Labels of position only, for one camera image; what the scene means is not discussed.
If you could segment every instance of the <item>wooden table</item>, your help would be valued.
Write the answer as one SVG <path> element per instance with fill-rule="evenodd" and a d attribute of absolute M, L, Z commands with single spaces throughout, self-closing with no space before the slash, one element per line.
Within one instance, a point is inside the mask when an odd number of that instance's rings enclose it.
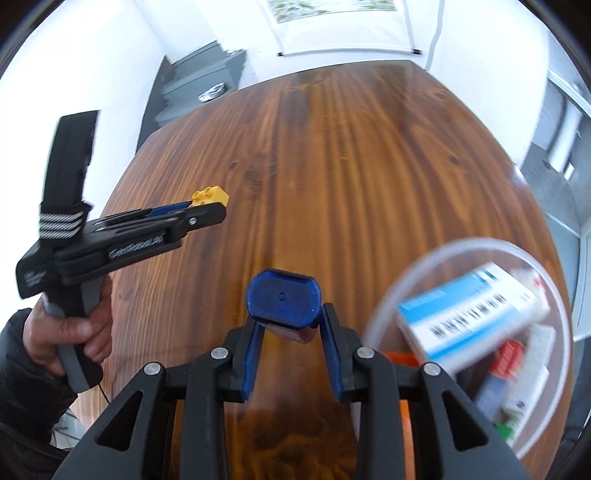
<path fill-rule="evenodd" d="M 266 267 L 315 277 L 323 300 L 361 334 L 414 260 L 457 238 L 491 236 L 536 257 L 568 303 L 523 176 L 474 115 L 410 61 L 294 73 L 203 105 L 149 137 L 105 213 L 182 201 L 212 185 L 230 195 L 223 224 L 113 275 L 109 396 L 148 361 L 182 364 L 220 345 L 244 322 L 246 286 Z M 524 459 L 534 479 L 556 451 L 570 384 Z M 87 393 L 83 420 L 104 406 Z M 355 469 L 349 408 L 333 399 L 318 339 L 265 336 L 254 393 L 245 406 L 227 406 L 226 434 L 232 478 L 345 479 Z"/>

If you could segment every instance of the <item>blue lid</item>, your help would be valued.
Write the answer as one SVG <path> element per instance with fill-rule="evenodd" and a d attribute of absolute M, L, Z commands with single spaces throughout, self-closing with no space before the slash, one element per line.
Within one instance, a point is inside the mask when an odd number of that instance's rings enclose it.
<path fill-rule="evenodd" d="M 320 310 L 320 287 L 312 277 L 267 269 L 248 284 L 246 309 L 261 323 L 292 330 L 316 327 Z"/>

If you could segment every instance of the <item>barcode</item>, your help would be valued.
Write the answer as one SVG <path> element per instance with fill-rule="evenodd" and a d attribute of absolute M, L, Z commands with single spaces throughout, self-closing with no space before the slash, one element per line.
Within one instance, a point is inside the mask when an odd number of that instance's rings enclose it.
<path fill-rule="evenodd" d="M 474 320 L 479 320 L 484 316 L 490 315 L 506 302 L 507 300 L 503 295 L 495 293 L 490 298 L 484 299 L 472 307 L 456 310 L 451 315 L 443 317 L 435 325 L 429 326 L 429 329 L 439 339 L 444 339 L 449 335 L 455 335 L 460 332 L 471 332 L 470 324 Z"/>

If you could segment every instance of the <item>metal screw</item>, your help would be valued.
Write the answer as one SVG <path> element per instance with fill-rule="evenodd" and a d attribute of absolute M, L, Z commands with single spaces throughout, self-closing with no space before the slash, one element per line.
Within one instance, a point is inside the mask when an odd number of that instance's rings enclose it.
<path fill-rule="evenodd" d="M 441 367 L 433 362 L 425 364 L 423 370 L 425 370 L 427 375 L 431 375 L 432 377 L 436 377 L 441 373 Z"/>
<path fill-rule="evenodd" d="M 359 358 L 365 358 L 366 360 L 369 360 L 370 358 L 374 357 L 374 350 L 368 346 L 360 346 L 357 349 L 357 356 Z"/>
<path fill-rule="evenodd" d="M 212 350 L 212 358 L 214 358 L 215 360 L 223 360 L 228 356 L 228 353 L 228 349 L 219 346 Z"/>
<path fill-rule="evenodd" d="M 155 375 L 160 372 L 160 364 L 158 362 L 150 362 L 144 367 L 144 373 L 146 375 Z"/>

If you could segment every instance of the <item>black wire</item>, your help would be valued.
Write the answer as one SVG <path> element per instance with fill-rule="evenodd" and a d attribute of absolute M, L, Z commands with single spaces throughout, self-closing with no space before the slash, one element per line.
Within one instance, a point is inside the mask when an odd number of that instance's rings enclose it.
<path fill-rule="evenodd" d="M 111 402 L 109 401 L 109 399 L 107 398 L 107 395 L 105 393 L 105 390 L 103 390 L 103 387 L 101 386 L 101 384 L 99 384 L 99 388 L 100 388 L 100 392 L 103 394 L 103 397 L 105 398 L 105 401 L 107 402 L 107 405 L 110 405 Z"/>

